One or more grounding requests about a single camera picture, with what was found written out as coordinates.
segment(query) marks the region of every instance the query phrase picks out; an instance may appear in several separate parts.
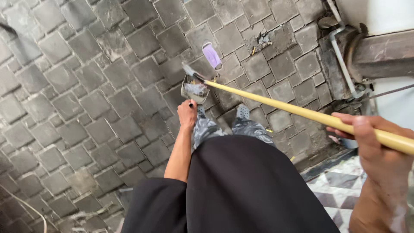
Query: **gray pants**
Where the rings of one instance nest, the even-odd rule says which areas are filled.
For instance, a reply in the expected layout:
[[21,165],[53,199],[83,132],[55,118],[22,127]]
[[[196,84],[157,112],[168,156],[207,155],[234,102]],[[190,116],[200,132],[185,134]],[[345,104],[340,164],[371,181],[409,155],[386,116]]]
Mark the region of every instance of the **gray pants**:
[[[266,133],[265,128],[255,121],[237,117],[233,123],[232,131],[233,134],[255,137],[276,147],[272,138]],[[195,149],[208,138],[224,136],[227,134],[214,121],[206,117],[200,117],[199,115],[197,116],[193,135]]]

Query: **bamboo handle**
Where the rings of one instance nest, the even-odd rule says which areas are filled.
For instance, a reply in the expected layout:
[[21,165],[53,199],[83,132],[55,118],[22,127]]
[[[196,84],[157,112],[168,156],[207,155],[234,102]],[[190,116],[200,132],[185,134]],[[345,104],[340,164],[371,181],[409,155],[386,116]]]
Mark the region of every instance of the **bamboo handle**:
[[[260,95],[238,90],[232,87],[227,87],[225,85],[221,85],[211,81],[206,80],[205,84],[314,120],[321,124],[347,132],[349,134],[354,134],[354,128],[351,125],[344,124],[337,117],[312,111],[306,108],[298,107],[292,104],[287,104],[279,100],[273,100]],[[375,129],[375,134],[377,136],[377,140],[384,146],[387,146],[394,150],[398,150],[408,155],[414,155],[414,139],[406,138],[379,129]]]

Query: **shoe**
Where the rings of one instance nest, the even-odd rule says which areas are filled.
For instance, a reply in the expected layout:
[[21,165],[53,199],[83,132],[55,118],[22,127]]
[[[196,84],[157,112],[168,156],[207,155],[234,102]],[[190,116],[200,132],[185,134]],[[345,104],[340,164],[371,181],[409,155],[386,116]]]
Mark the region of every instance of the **shoe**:
[[239,118],[242,118],[242,119],[249,119],[250,118],[250,109],[244,104],[239,105],[237,107],[236,117],[239,117]]
[[197,115],[199,115],[202,118],[205,118],[206,117],[206,113],[205,113],[205,110],[204,110],[204,106],[202,106],[202,105],[198,105],[197,106]]

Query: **cable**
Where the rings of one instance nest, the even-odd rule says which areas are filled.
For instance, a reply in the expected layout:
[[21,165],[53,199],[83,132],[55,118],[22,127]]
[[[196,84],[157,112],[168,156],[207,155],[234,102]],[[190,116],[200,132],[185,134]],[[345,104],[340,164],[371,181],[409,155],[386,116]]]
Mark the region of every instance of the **cable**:
[[16,195],[14,195],[11,192],[9,192],[6,188],[4,188],[3,185],[0,184],[0,187],[3,188],[10,196],[12,196],[13,198],[15,198],[17,201],[25,204],[27,207],[31,208],[36,214],[38,214],[43,219],[43,233],[46,233],[47,232],[46,219],[45,219],[45,217],[43,217],[43,215],[41,213],[39,213],[35,208],[33,208],[31,205],[27,204],[22,199],[18,198]]

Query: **metal pipe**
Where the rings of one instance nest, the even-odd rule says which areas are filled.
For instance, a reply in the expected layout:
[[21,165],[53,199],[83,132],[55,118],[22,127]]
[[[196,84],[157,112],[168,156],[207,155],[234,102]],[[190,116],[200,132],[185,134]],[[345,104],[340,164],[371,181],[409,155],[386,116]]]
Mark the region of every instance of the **metal pipe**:
[[336,30],[332,31],[331,33],[329,33],[329,40],[331,41],[332,47],[334,48],[335,55],[338,59],[339,65],[341,66],[341,70],[342,70],[342,73],[344,74],[344,77],[345,77],[345,80],[348,84],[349,90],[351,91],[352,96],[355,99],[358,99],[359,97],[361,97],[364,94],[364,92],[359,92],[358,93],[355,90],[354,83],[352,82],[351,76],[349,75],[347,66],[344,62],[344,59],[342,57],[341,51],[339,50],[339,46],[338,46],[338,43],[337,43],[336,38],[335,38],[336,34],[342,32],[343,30],[345,30],[345,24],[342,21],[340,15],[338,13],[338,10],[336,9],[336,7],[335,7],[334,3],[332,2],[332,0],[327,0],[327,1],[328,1],[328,4],[329,4],[329,7],[331,8],[332,12],[334,13],[334,16],[337,19],[337,21],[339,23],[339,26],[340,26],[338,29],[336,29]]

